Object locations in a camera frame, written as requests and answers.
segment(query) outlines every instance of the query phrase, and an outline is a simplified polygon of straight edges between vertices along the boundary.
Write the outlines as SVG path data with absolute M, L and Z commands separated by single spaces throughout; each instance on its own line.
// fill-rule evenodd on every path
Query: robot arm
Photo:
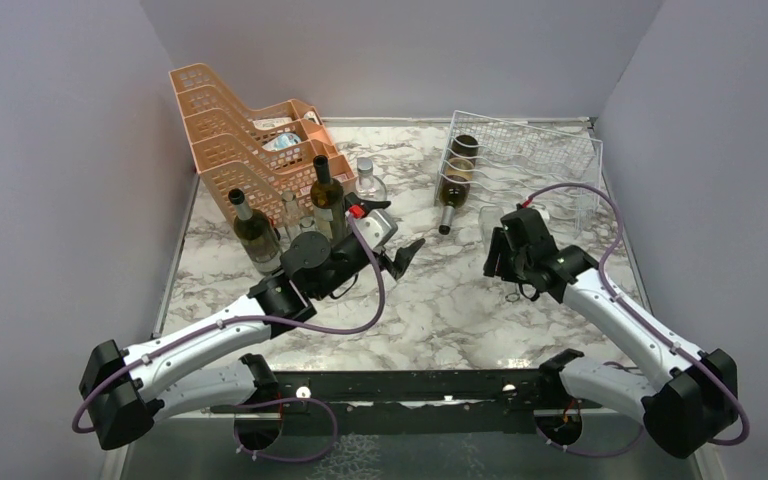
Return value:
M 582 314 L 616 343 L 640 368 L 643 377 L 599 364 L 581 352 L 567 350 L 541 365 L 550 390 L 592 400 L 642 423 L 661 448 L 684 458 L 737 420 L 725 394 L 700 369 L 677 354 L 680 347 L 737 395 L 737 367 L 722 350 L 702 351 L 669 330 L 640 305 L 607 281 L 628 308 L 671 340 L 664 343 L 605 288 L 598 262 L 577 246 L 558 249 L 537 210 L 518 208 L 494 229 L 486 276 L 498 276 L 535 288 L 532 301 L 548 293 Z
M 349 194 L 347 203 L 358 218 L 357 233 L 375 261 L 394 278 L 401 277 L 424 240 L 400 248 L 391 260 L 383 249 L 398 227 L 383 210 L 389 202 L 365 202 Z M 259 355 L 245 355 L 226 367 L 202 367 L 307 321 L 316 314 L 311 298 L 325 298 L 369 263 L 356 235 L 331 246 L 322 234 L 303 233 L 281 256 L 280 270 L 222 311 L 166 337 L 125 349 L 120 350 L 113 340 L 98 345 L 79 386 L 92 428 L 78 426 L 79 411 L 73 429 L 94 431 L 102 449 L 110 450 L 179 413 L 274 399 L 277 380 Z M 253 316 L 291 322 L 250 321 Z

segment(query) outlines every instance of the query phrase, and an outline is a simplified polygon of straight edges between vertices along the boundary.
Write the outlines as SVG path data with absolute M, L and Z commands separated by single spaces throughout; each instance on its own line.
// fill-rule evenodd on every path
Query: dark bottle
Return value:
M 228 200 L 237 212 L 234 233 L 243 244 L 254 268 L 264 275 L 278 270 L 281 267 L 281 246 L 269 217 L 260 210 L 251 208 L 239 188 L 228 192 Z
M 317 155 L 313 159 L 316 181 L 310 187 L 310 203 L 316 229 L 331 240 L 334 245 L 348 235 L 346 212 L 343 210 L 343 186 L 331 178 L 328 157 Z
M 469 195 L 469 181 L 472 180 L 472 170 L 475 168 L 475 157 L 478 156 L 478 142 L 469 135 L 459 135 L 452 140 L 451 149 L 443 165 L 443 180 L 440 183 L 438 198 L 443 204 L 443 217 L 437 229 L 443 235 L 452 231 L 452 219 L 455 209 L 466 203 Z

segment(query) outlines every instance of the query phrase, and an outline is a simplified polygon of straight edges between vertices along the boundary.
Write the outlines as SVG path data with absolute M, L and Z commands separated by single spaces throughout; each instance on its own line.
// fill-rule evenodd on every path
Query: lying wine bottle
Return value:
M 466 203 L 469 195 L 469 181 L 472 180 L 472 170 L 475 168 L 475 157 L 478 155 L 478 141 L 469 135 L 459 135 L 452 140 L 451 151 L 447 156 L 447 164 L 443 165 L 443 181 L 440 184 L 438 198 L 443 204 L 443 217 L 437 229 L 442 235 L 452 231 L 452 220 L 455 209 Z
M 228 200 L 234 206 L 234 233 L 251 258 L 258 272 L 268 275 L 281 267 L 281 246 L 272 223 L 263 212 L 251 208 L 242 190 L 228 192 Z

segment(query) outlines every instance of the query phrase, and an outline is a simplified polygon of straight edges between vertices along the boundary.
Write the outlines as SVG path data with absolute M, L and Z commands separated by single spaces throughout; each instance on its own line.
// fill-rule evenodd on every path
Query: orange plastic basket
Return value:
M 310 211 L 310 186 L 316 180 L 313 157 L 326 155 L 325 144 L 317 140 L 294 145 L 276 152 L 253 147 L 253 140 L 244 145 L 236 136 L 223 133 L 192 144 L 202 181 L 219 205 L 228 223 L 234 222 L 234 209 L 228 201 L 228 191 L 241 188 L 254 208 L 262 210 L 275 222 L 283 224 L 281 192 L 291 190 L 299 205 Z M 345 185 L 351 185 L 354 172 L 342 155 L 328 159 L 331 175 Z
M 254 140 L 254 143 L 251 145 L 253 148 L 256 148 L 255 143 L 265 144 L 282 133 L 295 133 L 303 142 L 310 139 L 322 142 L 327 156 L 333 157 L 337 155 L 337 147 L 328 143 L 327 140 L 323 141 L 323 138 L 328 138 L 325 127 L 306 120 L 296 120 L 295 122 L 270 130 L 261 130 L 260 138 L 253 138 L 240 127 L 238 122 L 231 119 L 228 112 L 221 108 L 211 108 L 210 110 L 184 117 L 184 126 L 186 127 L 190 144 L 223 133 L 230 133 L 244 143 L 248 139 Z
M 249 108 L 213 69 L 203 63 L 172 70 L 169 72 L 169 78 L 172 80 L 172 86 L 178 98 L 181 115 L 188 116 L 209 108 L 221 108 L 231 114 L 232 119 L 238 121 L 243 130 L 256 140 L 259 140 L 260 133 L 259 129 L 252 124 L 255 120 L 289 117 L 292 120 L 310 121 L 303 119 L 303 116 L 305 113 L 313 112 L 319 119 L 319 123 L 322 123 L 322 117 L 316 108 L 301 100 L 292 99 L 259 110 Z M 324 138 L 319 140 L 333 145 L 334 142 L 328 133 L 325 130 L 323 133 Z

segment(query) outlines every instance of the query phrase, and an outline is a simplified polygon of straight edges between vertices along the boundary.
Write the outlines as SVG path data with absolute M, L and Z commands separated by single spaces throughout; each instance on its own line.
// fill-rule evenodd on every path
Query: black metal bar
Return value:
M 293 371 L 275 372 L 275 377 L 282 397 L 295 397 L 300 387 L 307 387 L 312 397 L 328 403 L 341 434 L 534 433 L 534 410 L 567 406 L 545 391 L 547 384 L 537 369 Z M 240 410 L 214 407 L 211 411 Z M 263 421 L 237 422 L 256 428 Z M 327 435 L 330 428 L 328 416 L 317 406 L 294 403 L 283 409 L 283 435 Z

